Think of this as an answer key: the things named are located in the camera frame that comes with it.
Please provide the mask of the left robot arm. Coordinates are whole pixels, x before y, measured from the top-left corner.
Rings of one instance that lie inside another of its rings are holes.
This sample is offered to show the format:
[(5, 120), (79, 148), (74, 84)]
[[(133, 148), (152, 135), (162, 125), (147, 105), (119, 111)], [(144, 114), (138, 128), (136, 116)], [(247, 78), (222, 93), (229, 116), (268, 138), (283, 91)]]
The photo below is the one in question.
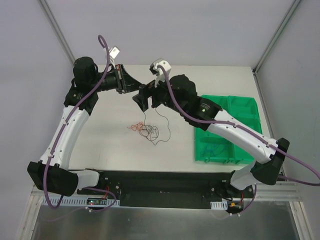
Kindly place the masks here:
[(111, 64), (104, 74), (99, 72), (92, 58), (78, 58), (54, 137), (39, 161), (31, 161), (27, 167), (34, 185), (39, 190), (67, 197), (87, 187), (96, 195), (102, 194), (106, 183), (100, 179), (98, 171), (69, 169), (73, 148), (98, 102), (99, 92), (116, 90), (126, 94), (137, 91), (139, 86), (140, 82), (127, 73), (123, 64)]

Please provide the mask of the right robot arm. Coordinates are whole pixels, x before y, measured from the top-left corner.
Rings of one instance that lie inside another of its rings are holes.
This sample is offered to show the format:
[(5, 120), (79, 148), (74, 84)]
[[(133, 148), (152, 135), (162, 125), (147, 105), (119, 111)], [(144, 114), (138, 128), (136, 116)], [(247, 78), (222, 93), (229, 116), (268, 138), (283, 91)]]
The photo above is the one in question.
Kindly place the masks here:
[(276, 184), (289, 141), (268, 138), (244, 125), (217, 103), (199, 96), (195, 83), (184, 74), (159, 85), (154, 81), (142, 84), (132, 99), (143, 112), (150, 107), (148, 99), (152, 101), (152, 108), (164, 105), (178, 112), (191, 126), (228, 140), (254, 158), (249, 165), (232, 171), (228, 180), (217, 189), (223, 197), (237, 197), (245, 188), (258, 183)]

